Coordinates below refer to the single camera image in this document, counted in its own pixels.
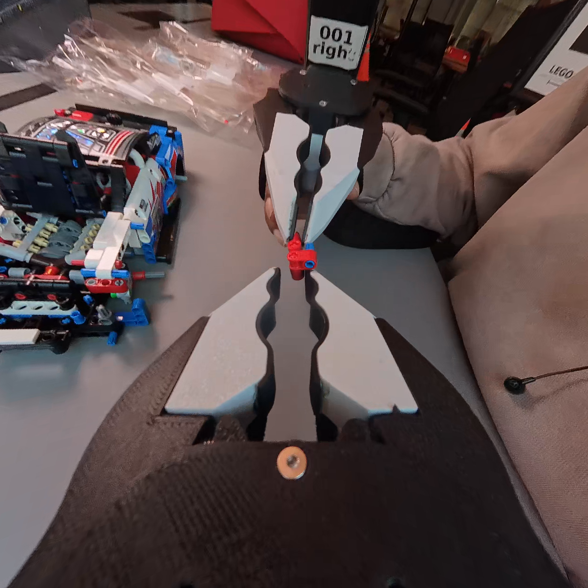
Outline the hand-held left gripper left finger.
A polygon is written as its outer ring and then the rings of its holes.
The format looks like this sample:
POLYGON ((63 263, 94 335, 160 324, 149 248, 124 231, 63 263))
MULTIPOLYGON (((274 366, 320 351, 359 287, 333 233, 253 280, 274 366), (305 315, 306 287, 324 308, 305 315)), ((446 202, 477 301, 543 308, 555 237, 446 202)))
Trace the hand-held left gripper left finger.
POLYGON ((276 393, 269 334, 281 270, 269 268, 213 311, 171 395, 171 415, 267 415, 276 393))

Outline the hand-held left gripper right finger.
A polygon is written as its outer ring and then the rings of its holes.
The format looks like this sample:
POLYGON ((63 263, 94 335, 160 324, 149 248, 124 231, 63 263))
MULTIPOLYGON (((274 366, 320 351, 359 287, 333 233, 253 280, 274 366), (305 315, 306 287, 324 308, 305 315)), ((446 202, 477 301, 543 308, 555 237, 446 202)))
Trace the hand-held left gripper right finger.
POLYGON ((317 427, 342 429, 353 419, 418 406, 376 318, 317 271, 305 277, 309 326, 317 338, 309 392, 317 427))

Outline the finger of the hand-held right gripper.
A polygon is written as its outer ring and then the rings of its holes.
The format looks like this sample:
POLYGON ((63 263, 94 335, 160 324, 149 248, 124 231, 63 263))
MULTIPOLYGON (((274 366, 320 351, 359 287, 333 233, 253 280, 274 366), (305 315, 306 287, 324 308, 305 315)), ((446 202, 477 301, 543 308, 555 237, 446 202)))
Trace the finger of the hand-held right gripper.
POLYGON ((320 189, 312 198, 303 242, 313 243, 334 218, 359 176, 358 158, 364 130, 350 125, 329 129, 325 145, 329 160, 320 168, 320 189))
POLYGON ((273 203, 277 227, 285 242, 295 226, 295 185, 301 163, 298 148, 307 140, 307 123, 295 114, 277 113, 269 149, 265 152, 266 180, 273 203))

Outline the red long brick connector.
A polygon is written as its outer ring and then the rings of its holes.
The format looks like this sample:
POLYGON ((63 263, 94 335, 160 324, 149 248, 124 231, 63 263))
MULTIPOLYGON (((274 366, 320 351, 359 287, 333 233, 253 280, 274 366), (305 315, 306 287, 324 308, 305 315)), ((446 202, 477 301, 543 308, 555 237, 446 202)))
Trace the red long brick connector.
POLYGON ((288 265, 293 280, 300 281, 305 277, 305 250, 302 239, 298 232, 288 242, 288 265))

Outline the person's right forearm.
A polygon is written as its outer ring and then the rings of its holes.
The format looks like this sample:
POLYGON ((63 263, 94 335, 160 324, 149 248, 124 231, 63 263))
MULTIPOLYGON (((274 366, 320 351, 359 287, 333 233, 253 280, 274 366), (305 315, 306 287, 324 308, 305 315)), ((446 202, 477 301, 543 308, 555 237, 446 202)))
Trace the person's right forearm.
POLYGON ((353 204, 368 215, 465 241, 512 196, 587 215, 587 68, 519 115, 433 142, 383 126, 353 204))

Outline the grey desk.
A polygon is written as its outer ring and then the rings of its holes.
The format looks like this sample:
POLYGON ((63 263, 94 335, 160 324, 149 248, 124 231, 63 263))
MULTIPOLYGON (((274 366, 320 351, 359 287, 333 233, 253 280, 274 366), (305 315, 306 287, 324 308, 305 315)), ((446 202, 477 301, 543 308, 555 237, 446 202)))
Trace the grey desk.
MULTIPOLYGON (((174 265, 165 280, 138 284, 152 323, 126 330, 117 345, 81 339, 63 355, 47 349, 1 353, 1 587, 45 533, 86 446, 126 388, 197 319, 273 266, 282 268, 282 281, 269 337, 276 398, 265 439, 316 438, 307 390, 316 338, 304 282, 291 280, 286 254, 265 224, 254 129, 245 136, 210 136, 182 115, 111 99, 98 104, 165 119, 183 135, 189 178, 182 186, 174 265)), ((325 237, 316 247, 319 272, 392 325, 483 417, 430 250, 363 251, 325 237)))

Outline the person's right hand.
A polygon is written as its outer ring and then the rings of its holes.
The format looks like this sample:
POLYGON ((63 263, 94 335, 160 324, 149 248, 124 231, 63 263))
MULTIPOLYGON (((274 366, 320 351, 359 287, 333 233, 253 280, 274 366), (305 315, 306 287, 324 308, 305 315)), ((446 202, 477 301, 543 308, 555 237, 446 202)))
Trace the person's right hand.
POLYGON ((268 227, 268 230, 280 246, 286 247, 286 242, 283 239, 282 233, 279 230, 279 227, 278 227, 277 221, 276 221, 276 217, 275 217, 275 210, 273 207, 272 197, 270 195, 270 189, 269 189, 269 185, 268 185, 267 177, 266 177, 266 166, 265 166, 265 157, 264 156, 262 156, 262 159, 261 159, 259 180, 260 180, 260 185, 261 185, 261 180, 263 180, 263 187, 264 187, 263 213, 264 213, 264 218, 265 218, 265 222, 268 227))

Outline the toy brick race car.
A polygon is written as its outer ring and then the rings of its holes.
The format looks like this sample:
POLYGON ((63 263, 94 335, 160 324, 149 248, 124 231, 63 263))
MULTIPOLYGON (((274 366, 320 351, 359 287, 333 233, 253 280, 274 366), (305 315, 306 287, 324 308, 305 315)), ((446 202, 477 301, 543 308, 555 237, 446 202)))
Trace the toy brick race car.
POLYGON ((15 133, 1 124, 1 351, 115 345, 149 325, 139 281, 172 263, 187 180, 168 122, 76 104, 15 133))

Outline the clear plastic bag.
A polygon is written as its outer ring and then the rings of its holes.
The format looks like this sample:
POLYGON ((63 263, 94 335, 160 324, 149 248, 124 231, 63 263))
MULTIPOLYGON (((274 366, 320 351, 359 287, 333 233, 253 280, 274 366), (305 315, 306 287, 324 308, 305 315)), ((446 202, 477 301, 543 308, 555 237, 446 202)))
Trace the clear plastic bag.
POLYGON ((55 89, 85 98, 111 96, 185 115, 204 131, 246 134, 254 103, 276 88, 287 67, 254 50, 192 32, 177 21, 157 31, 123 32, 97 19, 71 23, 63 40, 39 58, 1 49, 1 60, 55 89))

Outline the person's beige hoodie torso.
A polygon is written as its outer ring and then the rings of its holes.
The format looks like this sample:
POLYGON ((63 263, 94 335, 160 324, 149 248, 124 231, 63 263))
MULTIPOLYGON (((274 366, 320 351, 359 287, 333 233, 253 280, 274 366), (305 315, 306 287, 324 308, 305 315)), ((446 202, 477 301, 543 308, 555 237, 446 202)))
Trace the person's beige hoodie torso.
POLYGON ((572 584, 587 587, 587 134, 551 156, 454 260, 474 375, 572 584))

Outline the Lego set box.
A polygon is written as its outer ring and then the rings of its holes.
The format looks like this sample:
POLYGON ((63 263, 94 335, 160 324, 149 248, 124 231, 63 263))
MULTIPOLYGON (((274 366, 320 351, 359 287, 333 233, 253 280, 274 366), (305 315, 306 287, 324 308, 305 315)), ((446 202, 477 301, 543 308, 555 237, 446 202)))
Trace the Lego set box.
POLYGON ((523 90, 546 96, 587 67, 587 1, 577 1, 525 74, 523 90))

